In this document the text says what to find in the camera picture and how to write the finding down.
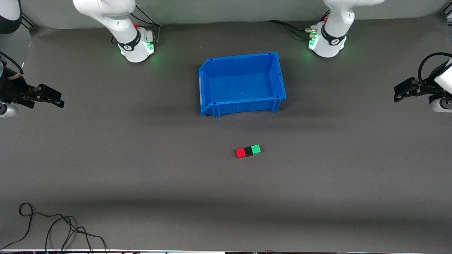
black cable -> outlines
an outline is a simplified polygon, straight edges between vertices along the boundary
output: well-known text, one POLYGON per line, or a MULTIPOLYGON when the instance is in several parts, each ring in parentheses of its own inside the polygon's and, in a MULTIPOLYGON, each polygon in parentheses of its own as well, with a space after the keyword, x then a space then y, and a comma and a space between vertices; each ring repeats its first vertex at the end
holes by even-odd
POLYGON ((448 56, 448 57, 452 57, 452 54, 450 53, 444 53, 444 52, 437 52, 437 53, 433 53, 431 55, 428 55, 426 58, 424 58, 424 60, 422 60, 421 64, 419 65, 419 69, 418 69, 418 79, 419 82, 421 83, 421 85, 427 90, 430 91, 426 84, 424 83, 424 81, 422 80, 422 68, 424 67, 425 63, 427 62, 428 59, 434 57, 434 56, 448 56))
POLYGON ((132 13, 130 13, 130 15, 132 15, 132 17, 134 17, 134 18, 140 20, 141 22, 144 22, 144 23, 149 24, 149 25, 155 25, 155 26, 157 26, 157 27, 159 28, 159 30, 158 30, 158 32, 157 32, 157 39, 154 41, 154 43, 159 42, 159 40, 160 40, 160 30, 161 30, 162 26, 159 25, 159 24, 157 24, 156 22, 154 22, 154 21, 153 21, 153 20, 152 20, 145 12, 144 12, 144 11, 142 11, 142 10, 140 9, 140 7, 138 7, 138 5, 137 5, 137 9, 138 9, 139 11, 141 11, 141 13, 143 13, 143 14, 144 14, 144 15, 145 15, 152 23, 149 23, 149 22, 147 22, 147 21, 144 21, 144 20, 138 18, 137 16, 133 15, 132 13))
POLYGON ((32 221, 33 221, 33 216, 36 215, 36 214, 38 214, 38 215, 41 215, 41 216, 44 216, 44 217, 54 217, 54 216, 59 216, 59 217, 60 217, 60 218, 58 218, 56 221, 54 221, 54 222, 52 223, 52 225, 50 226, 49 230, 47 231, 46 242, 45 242, 45 251, 46 251, 46 253, 47 253, 47 243, 48 243, 49 236, 50 236, 50 233, 51 233, 51 231, 52 231, 52 228, 53 228, 53 226, 54 226, 57 222, 59 222, 60 220, 63 220, 63 221, 69 226, 68 235, 67 235, 67 237, 66 237, 66 239, 65 239, 65 241, 64 241, 64 243, 63 243, 63 245, 61 246, 61 252, 63 252, 64 247, 66 246, 66 244, 69 242, 69 240, 71 239, 71 237, 72 237, 73 235, 75 235, 75 234, 82 234, 82 235, 85 235, 86 242, 87 242, 87 244, 88 244, 88 246, 89 246, 89 250, 90 250, 90 251, 92 251, 92 247, 91 247, 91 244, 90 244, 90 242, 89 242, 88 236, 100 238, 100 239, 102 240, 102 244, 104 245, 105 253, 107 253, 108 246, 107 246, 107 244, 105 243, 105 240, 104 240, 101 236, 93 235, 93 234, 87 233, 87 232, 86 232, 86 229, 85 229, 84 227, 81 227, 81 226, 75 227, 75 226, 72 224, 72 220, 71 220, 71 219, 73 219, 74 221, 76 221, 76 220, 75 220, 75 218, 72 217, 72 216, 63 216, 62 214, 59 214, 59 213, 53 214, 53 215, 47 215, 47 214, 44 214, 44 213, 35 212, 34 209, 33 209, 33 206, 32 206, 30 203, 22 203, 22 204, 19 206, 19 214, 20 214, 21 216, 24 216, 24 217, 28 217, 28 216, 30 217, 30 220, 28 221, 27 232, 25 232, 24 236, 23 236, 21 239, 19 239, 19 240, 17 240, 17 241, 14 241, 14 242, 11 242, 11 243, 7 244, 5 247, 1 248, 0 250, 5 249, 5 248, 7 248, 7 247, 10 246, 10 245, 12 245, 12 244, 14 244, 14 243, 17 243, 17 242, 20 242, 20 241, 22 241, 23 239, 25 239, 25 237, 27 237, 28 233, 30 232, 31 223, 32 223, 32 221), (27 205, 27 206, 30 208, 30 214, 24 214, 24 213, 22 213, 22 209, 23 209, 23 207, 24 207, 25 205, 27 205))
POLYGON ((140 20, 140 21, 143 22, 143 23, 146 23, 146 24, 149 24, 149 25, 160 26, 160 25, 157 25, 156 23, 150 23, 150 22, 144 21, 144 20, 142 20, 141 18, 139 18, 139 17, 133 15, 132 13, 130 13, 130 15, 132 15, 132 17, 134 17, 134 18, 140 20))
POLYGON ((24 74, 24 71, 22 70, 22 67, 16 61, 14 61, 11 57, 0 51, 0 55, 4 56, 6 59, 10 60, 18 69, 20 74, 24 74))
POLYGON ((448 8, 449 8, 449 6, 451 6, 452 5, 452 2, 450 2, 444 9, 443 9, 443 11, 446 11, 448 8))
POLYGON ((154 23, 154 24, 157 25, 157 26, 160 26, 160 25, 158 25, 157 23, 155 23, 151 18, 149 18, 149 16, 146 15, 146 13, 144 13, 144 11, 142 11, 142 10, 140 9, 140 7, 138 7, 138 5, 137 5, 137 9, 138 9, 139 11, 141 11, 141 13, 143 13, 143 14, 146 16, 146 18, 148 18, 152 23, 154 23))
POLYGON ((326 16, 328 16, 330 14, 330 10, 328 9, 328 11, 325 12, 325 14, 323 14, 322 18, 320 19, 320 21, 323 21, 326 16))
POLYGON ((305 31, 304 29, 292 26, 291 24, 283 22, 283 21, 280 21, 280 20, 269 20, 267 22, 277 23, 277 24, 282 25, 285 29, 287 29, 289 32, 291 32, 293 35, 297 36, 300 39, 303 39, 303 40, 308 40, 309 39, 309 38, 303 37, 303 36, 301 36, 301 35, 296 33, 296 31, 304 32, 305 31))
POLYGON ((28 24, 30 24, 31 27, 35 27, 30 21, 28 21, 24 16, 22 16, 22 19, 25 20, 28 24))
POLYGON ((22 13, 22 18, 26 18, 27 22, 31 23, 33 27, 37 27, 36 23, 34 23, 29 17, 27 17, 25 14, 22 13))
POLYGON ((281 24, 281 25, 283 25, 283 26, 290 27, 290 28, 292 28, 292 29, 294 29, 294 30, 297 30, 297 31, 303 31, 303 32, 305 31, 305 30, 302 29, 302 28, 298 28, 298 27, 292 26, 291 24, 289 24, 289 23, 287 23, 287 22, 284 22, 284 21, 281 21, 281 20, 269 20, 269 21, 267 21, 267 22, 281 24))

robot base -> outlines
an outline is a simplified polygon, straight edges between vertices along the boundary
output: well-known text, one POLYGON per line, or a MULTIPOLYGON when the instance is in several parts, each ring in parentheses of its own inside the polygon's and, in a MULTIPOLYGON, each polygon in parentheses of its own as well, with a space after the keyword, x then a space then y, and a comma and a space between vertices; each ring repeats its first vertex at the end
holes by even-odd
POLYGON ((18 112, 16 106, 0 103, 0 118, 10 118, 17 115, 18 112))
POLYGON ((121 54, 132 63, 139 63, 146 60, 150 55, 154 54, 154 34, 144 28, 137 28, 141 34, 140 42, 135 46, 133 51, 126 51, 119 46, 121 54))
MULTIPOLYGON (((321 21, 315 25, 312 25, 311 29, 317 29, 317 31, 320 31, 323 24, 325 24, 325 22, 321 21)), ((335 57, 339 53, 339 51, 344 48, 344 43, 346 40, 347 37, 345 37, 345 39, 342 40, 339 44, 331 46, 330 43, 325 38, 323 38, 322 34, 318 33, 309 41, 309 49, 314 51, 321 57, 331 58, 335 57)))
POLYGON ((430 108, 435 112, 452 113, 452 104, 450 99, 436 99, 430 103, 430 108))

gray backdrop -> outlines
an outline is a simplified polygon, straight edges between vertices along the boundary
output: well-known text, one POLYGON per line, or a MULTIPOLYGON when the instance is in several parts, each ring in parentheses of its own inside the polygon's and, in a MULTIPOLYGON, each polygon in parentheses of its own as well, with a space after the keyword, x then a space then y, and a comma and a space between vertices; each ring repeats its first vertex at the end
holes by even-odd
MULTIPOLYGON (((35 29, 25 78, 66 106, 0 120, 1 245, 25 232, 17 209, 31 202, 116 249, 450 253, 451 115, 392 98, 451 50, 445 16, 357 21, 351 35, 323 59, 277 24, 170 25, 132 64, 106 29, 35 29), (205 59, 269 51, 280 111, 199 116, 205 59), (234 157, 254 144, 262 154, 234 157)), ((52 221, 12 248, 43 248, 52 221)), ((55 230, 58 248, 67 228, 55 230)))
POLYGON ((20 65, 25 61, 30 43, 30 33, 22 25, 14 33, 0 34, 0 51, 13 58, 20 65))
MULTIPOLYGON (((327 10, 322 0, 137 0, 137 5, 160 24, 316 20, 327 10)), ((416 18, 438 12, 447 0, 386 0, 355 9, 357 19, 416 18)), ((39 26, 71 29, 100 28, 77 12, 72 0, 22 0, 24 13, 39 26)), ((135 14, 146 18, 138 11, 135 14)))

black band on robot joint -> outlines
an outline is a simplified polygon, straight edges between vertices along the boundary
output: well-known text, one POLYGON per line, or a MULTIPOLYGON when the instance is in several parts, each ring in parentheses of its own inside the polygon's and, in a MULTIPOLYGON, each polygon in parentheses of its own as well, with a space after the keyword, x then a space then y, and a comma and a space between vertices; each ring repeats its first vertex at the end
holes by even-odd
POLYGON ((334 36, 329 35, 325 30, 325 24, 322 25, 321 32, 322 32, 323 38, 325 38, 331 46, 338 45, 347 36, 346 34, 341 37, 334 37, 334 36))
POLYGON ((137 29, 137 36, 135 37, 135 39, 133 39, 133 41, 129 42, 129 43, 120 43, 118 42, 119 46, 121 46, 125 51, 133 51, 133 49, 135 48, 135 46, 140 42, 141 40, 141 33, 140 31, 138 31, 137 29))
POLYGON ((8 111, 8 106, 6 106, 6 104, 3 104, 3 106, 0 107, 0 115, 3 115, 4 113, 6 113, 6 111, 8 111))
POLYGON ((452 97, 449 98, 443 98, 439 101, 439 105, 443 108, 443 109, 448 109, 448 110, 452 110, 452 104, 449 104, 450 102, 452 102, 452 97))

blue storage bin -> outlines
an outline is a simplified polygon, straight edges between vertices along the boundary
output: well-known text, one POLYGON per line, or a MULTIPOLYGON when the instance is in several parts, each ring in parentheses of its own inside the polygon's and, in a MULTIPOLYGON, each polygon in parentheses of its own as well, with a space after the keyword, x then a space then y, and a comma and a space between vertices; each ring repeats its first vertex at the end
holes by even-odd
POLYGON ((286 98, 277 52, 207 59, 199 68, 201 116, 279 109, 286 98))

